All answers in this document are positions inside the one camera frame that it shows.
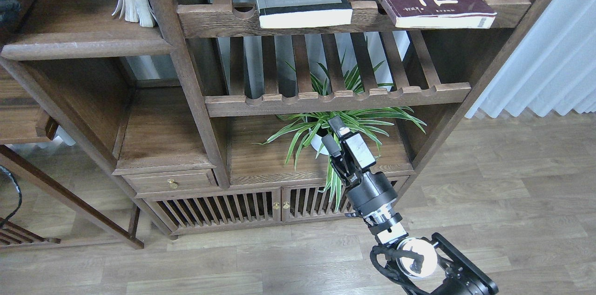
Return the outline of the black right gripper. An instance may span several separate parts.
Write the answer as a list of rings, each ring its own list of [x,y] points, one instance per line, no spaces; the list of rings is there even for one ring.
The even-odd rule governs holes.
[[[345,186],[345,193],[353,210],[370,216],[398,197],[383,172],[372,173],[375,158],[359,133],[353,133],[337,115],[331,118],[332,133],[322,138],[332,167]]]

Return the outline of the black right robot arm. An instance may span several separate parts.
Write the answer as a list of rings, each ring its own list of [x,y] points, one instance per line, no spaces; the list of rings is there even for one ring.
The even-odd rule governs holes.
[[[434,295],[498,293],[496,283],[444,236],[437,232],[430,239],[409,236],[400,223],[402,217],[392,206],[398,194],[383,172],[371,172],[375,158],[362,136],[353,133],[338,116],[329,123],[333,132],[322,142],[345,186],[354,210],[351,217],[362,217],[375,236],[377,245],[370,252],[375,269],[409,295],[425,294],[413,279],[426,278],[437,267],[444,270],[445,279],[432,291]]]

